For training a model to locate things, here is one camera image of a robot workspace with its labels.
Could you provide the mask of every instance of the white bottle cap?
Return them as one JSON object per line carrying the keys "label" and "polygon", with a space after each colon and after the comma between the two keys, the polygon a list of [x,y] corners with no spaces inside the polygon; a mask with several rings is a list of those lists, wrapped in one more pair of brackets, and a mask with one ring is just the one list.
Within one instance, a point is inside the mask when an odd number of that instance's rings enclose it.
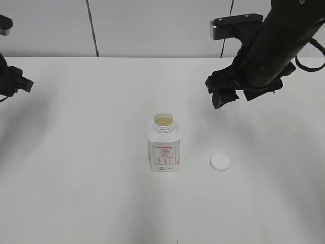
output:
{"label": "white bottle cap", "polygon": [[230,168],[230,158],[223,154],[214,154],[211,157],[210,165],[211,167],[220,173],[227,172]]}

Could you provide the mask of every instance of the bottle label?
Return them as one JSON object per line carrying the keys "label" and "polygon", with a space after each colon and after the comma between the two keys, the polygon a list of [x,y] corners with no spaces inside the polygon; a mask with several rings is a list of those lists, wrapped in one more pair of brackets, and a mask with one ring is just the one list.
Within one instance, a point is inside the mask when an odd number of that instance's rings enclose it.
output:
{"label": "bottle label", "polygon": [[153,149],[155,164],[175,164],[175,146],[155,146]]}

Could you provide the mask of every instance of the black robotic arm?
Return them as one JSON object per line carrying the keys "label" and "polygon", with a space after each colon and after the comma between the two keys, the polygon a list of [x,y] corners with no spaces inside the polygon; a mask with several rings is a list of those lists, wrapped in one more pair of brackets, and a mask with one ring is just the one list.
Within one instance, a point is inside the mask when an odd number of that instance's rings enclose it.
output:
{"label": "black robotic arm", "polygon": [[207,79],[215,108],[235,101],[236,90],[243,90],[247,100],[283,88],[281,78],[296,68],[318,71],[299,63],[298,52],[310,42],[324,55],[325,49],[313,39],[325,23],[325,0],[272,0],[272,10],[262,22],[259,14],[218,18],[211,22],[214,40],[237,38],[242,46],[232,64],[215,71]]}
{"label": "black robotic arm", "polygon": [[[0,34],[9,34],[13,22],[10,18],[0,15]],[[8,66],[4,57],[0,54],[0,94],[12,97],[18,90],[30,92],[33,82],[22,76],[23,71],[14,66]]]}

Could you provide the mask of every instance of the yellow liquid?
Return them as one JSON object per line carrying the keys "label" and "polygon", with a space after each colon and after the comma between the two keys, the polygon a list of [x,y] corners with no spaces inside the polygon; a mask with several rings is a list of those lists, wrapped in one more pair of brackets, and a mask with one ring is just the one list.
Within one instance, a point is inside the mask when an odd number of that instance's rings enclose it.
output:
{"label": "yellow liquid", "polygon": [[155,122],[160,126],[169,126],[173,121],[170,118],[159,118]]}

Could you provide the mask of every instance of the white plastic bottle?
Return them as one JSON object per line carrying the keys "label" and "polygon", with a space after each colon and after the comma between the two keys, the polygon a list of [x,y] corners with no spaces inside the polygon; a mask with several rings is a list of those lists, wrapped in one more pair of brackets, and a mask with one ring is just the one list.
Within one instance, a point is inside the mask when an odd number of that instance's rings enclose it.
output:
{"label": "white plastic bottle", "polygon": [[152,171],[178,172],[179,124],[167,113],[157,114],[148,126],[149,159]]}

